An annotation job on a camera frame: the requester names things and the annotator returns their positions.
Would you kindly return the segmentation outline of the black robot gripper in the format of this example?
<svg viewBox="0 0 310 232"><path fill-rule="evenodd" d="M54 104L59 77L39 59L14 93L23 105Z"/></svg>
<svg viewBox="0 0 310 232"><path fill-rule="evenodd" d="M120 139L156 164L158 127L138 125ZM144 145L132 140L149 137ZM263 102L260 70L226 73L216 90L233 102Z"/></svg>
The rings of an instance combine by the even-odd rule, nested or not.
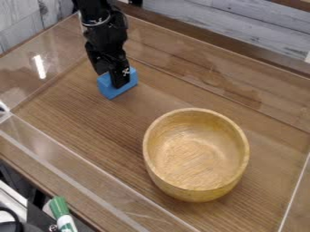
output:
<svg viewBox="0 0 310 232"><path fill-rule="evenodd" d="M124 49L128 41L128 19L122 12L82 13L85 49L98 75L110 71L113 86L121 89L130 82L130 63Z"/></svg>

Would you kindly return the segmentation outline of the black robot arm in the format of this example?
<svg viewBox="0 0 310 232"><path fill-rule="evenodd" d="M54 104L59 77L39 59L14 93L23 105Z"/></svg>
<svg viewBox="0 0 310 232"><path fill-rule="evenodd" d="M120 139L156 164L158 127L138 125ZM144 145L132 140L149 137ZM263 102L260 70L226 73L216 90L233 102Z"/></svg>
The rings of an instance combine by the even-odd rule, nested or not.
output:
<svg viewBox="0 0 310 232"><path fill-rule="evenodd" d="M85 28L85 49L98 75L110 74L120 89L130 82L130 63L124 45L128 41L128 18L110 0L71 0Z"/></svg>

